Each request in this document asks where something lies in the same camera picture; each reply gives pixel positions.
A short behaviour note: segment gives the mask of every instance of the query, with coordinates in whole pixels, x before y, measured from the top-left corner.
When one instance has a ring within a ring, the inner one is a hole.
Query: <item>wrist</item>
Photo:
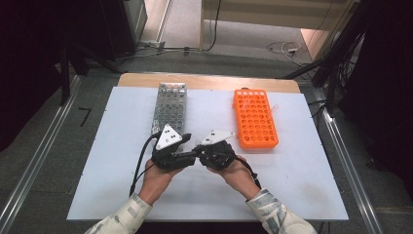
[[[137,196],[140,197],[145,203],[147,203],[150,206],[153,206],[156,201],[161,197],[161,194],[150,189],[143,188],[140,189],[139,193]]]
[[[251,200],[255,195],[257,195],[261,189],[254,183],[248,183],[240,189],[240,193],[247,199]]]

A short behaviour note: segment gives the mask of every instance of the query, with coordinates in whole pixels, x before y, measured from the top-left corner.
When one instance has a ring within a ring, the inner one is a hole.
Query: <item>human hand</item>
[[[172,181],[172,178],[183,170],[163,171],[154,165],[150,159],[146,162],[145,169],[147,171],[143,177],[140,192],[137,195],[151,206],[161,197],[162,193]]]
[[[237,155],[237,157],[246,161],[246,159],[240,155]],[[260,188],[253,181],[249,170],[238,160],[234,160],[228,168],[221,171],[211,168],[207,169],[222,176],[226,183],[243,194],[247,200],[252,199],[260,191]]]

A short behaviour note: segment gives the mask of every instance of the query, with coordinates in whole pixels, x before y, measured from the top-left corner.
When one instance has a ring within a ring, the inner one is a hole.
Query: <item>electrical cable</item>
[[[244,161],[243,159],[241,159],[239,157],[236,157],[235,159],[237,161],[241,162],[249,170],[249,173],[251,174],[252,179],[254,180],[254,183],[261,189],[261,184],[258,180],[258,174],[256,174],[255,172],[252,171],[252,168],[249,165],[249,163],[247,163],[246,161]]]
[[[173,52],[183,52],[183,53],[189,53],[189,52],[192,52],[192,53],[205,53],[205,52],[209,52],[210,50],[212,50],[212,48],[215,46],[215,43],[216,43],[217,25],[218,25],[219,12],[220,12],[220,9],[221,9],[221,2],[222,2],[222,0],[219,0],[218,8],[216,10],[213,41],[212,41],[212,44],[209,46],[209,48],[207,48],[206,50],[200,50],[199,48],[193,48],[193,47],[163,47],[163,48],[157,48],[157,47],[153,47],[153,46],[147,46],[144,49],[140,49],[136,52],[145,51],[147,49],[156,49],[156,50],[162,49],[162,50],[160,52],[157,52],[157,53],[154,53],[154,54],[141,55],[141,56],[130,56],[130,57],[125,57],[125,58],[118,58],[118,60],[132,59],[132,58],[147,58],[147,57],[153,57],[153,56],[158,56],[158,55],[163,55],[163,54],[166,54],[166,53],[173,53]]]
[[[313,40],[313,37],[314,37],[314,35],[316,34],[316,32],[319,31],[319,29],[322,27],[322,25],[324,24],[325,20],[327,19],[327,15],[328,15],[328,13],[330,12],[331,6],[333,5],[333,3],[334,3],[334,0],[331,0],[330,6],[328,7],[328,10],[327,10],[327,12],[325,13],[324,18],[322,19],[321,24],[320,24],[320,25],[317,27],[317,29],[313,32],[313,35],[312,35],[311,38],[310,38],[309,45],[311,44],[311,41]]]
[[[137,176],[137,174],[139,173],[139,168],[140,168],[140,164],[142,163],[142,159],[143,159],[143,154],[145,153],[146,147],[148,146],[149,142],[153,139],[153,138],[159,138],[162,134],[162,131],[159,131],[155,134],[153,134],[152,136],[150,136],[146,142],[143,144],[142,150],[140,151],[140,156],[139,156],[139,160],[137,161],[137,165],[136,165],[136,170],[134,171],[134,176],[133,176],[133,182],[131,183],[131,190],[130,190],[130,196],[132,195],[132,193],[134,192],[134,189],[136,188],[136,182],[137,180],[140,178],[140,176]]]
[[[214,29],[213,29],[214,30],[213,41],[212,41],[212,44],[209,46],[208,49],[200,50],[199,48],[190,48],[190,47],[184,47],[184,48],[164,47],[163,49],[166,49],[166,50],[189,50],[190,52],[209,52],[210,50],[212,50],[212,48],[215,46],[215,43],[216,43],[216,34],[217,34],[219,12],[221,10],[221,2],[222,2],[222,0],[219,0],[219,2],[218,2],[218,8],[216,10],[216,16],[215,16],[215,26],[214,26]]]

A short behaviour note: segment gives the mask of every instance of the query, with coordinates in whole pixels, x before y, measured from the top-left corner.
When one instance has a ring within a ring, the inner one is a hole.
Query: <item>orange plastic rack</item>
[[[273,148],[279,143],[264,90],[235,90],[233,105],[242,148]]]

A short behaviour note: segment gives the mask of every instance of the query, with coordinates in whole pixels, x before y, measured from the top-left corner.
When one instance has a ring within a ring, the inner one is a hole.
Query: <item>white table surface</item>
[[[140,150],[151,134],[157,91],[113,89],[67,219],[102,219],[128,200]],[[304,96],[267,96],[275,107],[279,144],[273,149],[244,150],[236,137],[227,141],[258,173],[261,185],[302,218],[348,219]],[[237,131],[232,101],[233,92],[188,90],[184,132],[192,138],[184,150],[195,147],[212,129]],[[149,144],[141,172],[151,152]],[[241,194],[197,160],[173,179],[146,220],[251,221],[256,217]]]

